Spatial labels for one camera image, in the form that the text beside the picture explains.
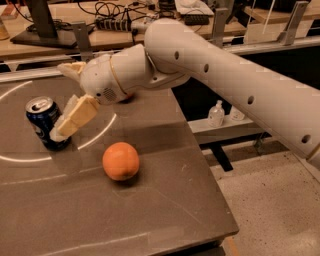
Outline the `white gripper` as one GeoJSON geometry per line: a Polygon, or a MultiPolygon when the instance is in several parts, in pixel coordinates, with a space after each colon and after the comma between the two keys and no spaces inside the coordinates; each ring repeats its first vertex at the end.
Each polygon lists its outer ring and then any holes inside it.
{"type": "Polygon", "coordinates": [[[65,77],[80,82],[86,93],[73,95],[49,136],[55,142],[68,139],[98,113],[99,103],[111,105],[127,98],[112,70],[111,55],[105,54],[86,62],[62,63],[57,69],[65,77]]]}

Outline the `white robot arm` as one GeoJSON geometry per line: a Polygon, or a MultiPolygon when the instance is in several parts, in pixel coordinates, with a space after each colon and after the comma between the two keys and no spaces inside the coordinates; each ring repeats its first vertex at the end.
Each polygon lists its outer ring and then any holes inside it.
{"type": "Polygon", "coordinates": [[[50,132],[55,141],[88,123],[100,104],[120,102],[139,89],[172,88],[194,78],[320,168],[319,91],[222,50],[176,20],[153,22],[143,44],[57,69],[77,81],[85,95],[69,100],[50,132]]]}

